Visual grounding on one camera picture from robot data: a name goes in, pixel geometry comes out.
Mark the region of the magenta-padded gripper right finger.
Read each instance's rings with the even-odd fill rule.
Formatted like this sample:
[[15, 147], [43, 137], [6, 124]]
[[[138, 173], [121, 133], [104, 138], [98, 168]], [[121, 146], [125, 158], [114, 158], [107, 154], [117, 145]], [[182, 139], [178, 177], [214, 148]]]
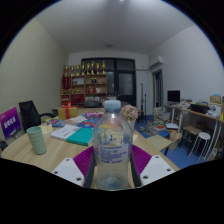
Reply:
[[148, 185], [175, 172], [160, 155], [151, 156], [135, 145], [132, 146], [130, 162], [135, 187]]

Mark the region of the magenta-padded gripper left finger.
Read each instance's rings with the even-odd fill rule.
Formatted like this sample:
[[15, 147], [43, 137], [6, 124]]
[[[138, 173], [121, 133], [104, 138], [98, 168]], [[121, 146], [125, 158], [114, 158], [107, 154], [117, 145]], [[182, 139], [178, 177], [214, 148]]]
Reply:
[[95, 159], [93, 147], [89, 147], [74, 158], [65, 158], [52, 174], [84, 188], [90, 188], [93, 182]]

